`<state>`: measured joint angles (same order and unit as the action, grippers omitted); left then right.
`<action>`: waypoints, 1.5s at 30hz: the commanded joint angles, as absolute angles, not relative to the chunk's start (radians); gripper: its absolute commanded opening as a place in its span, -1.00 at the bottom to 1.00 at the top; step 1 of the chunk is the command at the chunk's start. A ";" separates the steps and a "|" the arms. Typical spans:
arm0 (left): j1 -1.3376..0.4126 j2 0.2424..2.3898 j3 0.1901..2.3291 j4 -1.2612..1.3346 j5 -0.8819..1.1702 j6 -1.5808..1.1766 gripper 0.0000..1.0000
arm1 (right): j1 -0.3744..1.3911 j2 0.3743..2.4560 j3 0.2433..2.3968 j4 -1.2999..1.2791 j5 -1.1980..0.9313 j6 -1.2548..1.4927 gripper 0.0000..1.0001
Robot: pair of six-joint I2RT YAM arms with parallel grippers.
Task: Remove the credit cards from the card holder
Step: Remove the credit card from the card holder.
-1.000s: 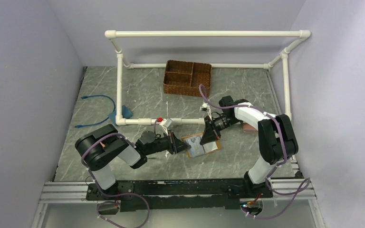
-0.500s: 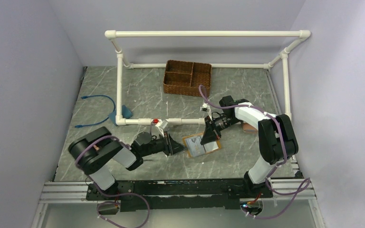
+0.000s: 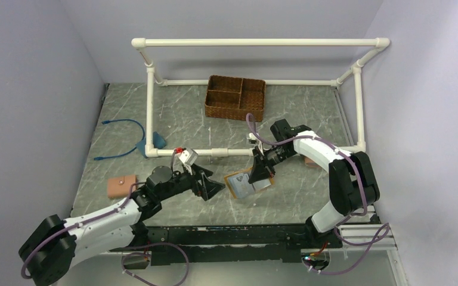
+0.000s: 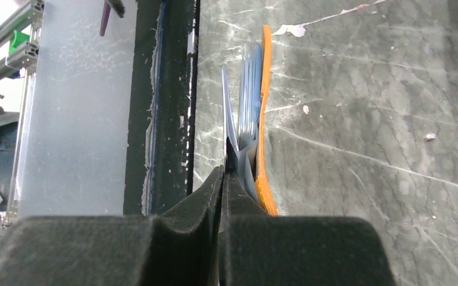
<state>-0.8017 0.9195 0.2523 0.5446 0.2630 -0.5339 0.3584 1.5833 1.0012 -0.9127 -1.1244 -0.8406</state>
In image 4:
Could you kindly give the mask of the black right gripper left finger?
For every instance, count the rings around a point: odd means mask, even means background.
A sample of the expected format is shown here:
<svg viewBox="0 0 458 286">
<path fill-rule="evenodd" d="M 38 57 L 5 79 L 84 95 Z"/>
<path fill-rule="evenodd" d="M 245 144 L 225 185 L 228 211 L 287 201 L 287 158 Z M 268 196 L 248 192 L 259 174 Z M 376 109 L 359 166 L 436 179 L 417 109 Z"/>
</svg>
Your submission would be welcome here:
<svg viewBox="0 0 458 286">
<path fill-rule="evenodd" d="M 223 177 L 161 215 L 19 220 L 0 240 L 0 285 L 216 285 Z"/>
</svg>

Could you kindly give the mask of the grey blue credit card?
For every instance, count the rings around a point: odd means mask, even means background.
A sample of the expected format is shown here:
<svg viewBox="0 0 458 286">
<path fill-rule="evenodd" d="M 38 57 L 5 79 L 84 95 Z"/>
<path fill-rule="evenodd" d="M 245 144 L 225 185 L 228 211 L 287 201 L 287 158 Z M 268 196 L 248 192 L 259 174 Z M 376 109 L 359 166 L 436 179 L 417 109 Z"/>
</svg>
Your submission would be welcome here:
<svg viewBox="0 0 458 286">
<path fill-rule="evenodd" d="M 222 106 L 224 116 L 224 157 L 225 160 L 229 158 L 230 151 L 238 152 L 238 143 L 236 137 L 236 131 L 234 127 L 233 114 L 230 102 L 230 90 L 227 82 L 227 73 L 225 68 L 221 68 L 222 77 Z"/>
</svg>

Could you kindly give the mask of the blue credit cards stack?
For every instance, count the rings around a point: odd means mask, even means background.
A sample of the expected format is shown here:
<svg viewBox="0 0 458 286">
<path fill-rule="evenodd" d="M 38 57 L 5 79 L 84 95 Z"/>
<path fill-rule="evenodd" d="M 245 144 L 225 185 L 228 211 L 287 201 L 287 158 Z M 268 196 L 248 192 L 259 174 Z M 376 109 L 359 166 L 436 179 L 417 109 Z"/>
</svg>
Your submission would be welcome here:
<svg viewBox="0 0 458 286">
<path fill-rule="evenodd" d="M 255 43 L 243 57 L 239 87 L 240 170 L 245 191 L 257 199 L 253 170 L 256 160 L 258 117 L 261 107 L 262 47 Z"/>
</svg>

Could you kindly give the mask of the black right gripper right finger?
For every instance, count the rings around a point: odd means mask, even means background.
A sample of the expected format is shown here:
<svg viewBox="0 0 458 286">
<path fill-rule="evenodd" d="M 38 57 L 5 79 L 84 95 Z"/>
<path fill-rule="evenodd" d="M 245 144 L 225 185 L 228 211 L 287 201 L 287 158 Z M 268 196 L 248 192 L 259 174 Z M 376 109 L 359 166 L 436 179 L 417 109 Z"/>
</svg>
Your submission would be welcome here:
<svg viewBox="0 0 458 286">
<path fill-rule="evenodd" d="M 380 236 L 366 220 L 272 216 L 242 188 L 224 145 L 220 285 L 394 285 Z"/>
</svg>

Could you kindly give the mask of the orange card holder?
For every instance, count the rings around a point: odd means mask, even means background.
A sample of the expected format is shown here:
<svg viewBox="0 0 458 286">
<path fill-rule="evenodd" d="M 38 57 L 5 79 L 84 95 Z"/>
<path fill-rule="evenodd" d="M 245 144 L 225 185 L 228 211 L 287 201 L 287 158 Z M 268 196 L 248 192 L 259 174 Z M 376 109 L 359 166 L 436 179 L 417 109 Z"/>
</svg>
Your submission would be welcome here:
<svg viewBox="0 0 458 286">
<path fill-rule="evenodd" d="M 270 88 L 270 74 L 272 61 L 272 39 L 269 25 L 262 27 L 262 77 L 261 77 L 261 109 L 258 121 L 258 145 L 256 150 L 256 179 L 255 187 L 259 205 L 272 216 L 277 216 L 278 211 L 270 190 L 265 171 L 265 111 Z"/>
</svg>

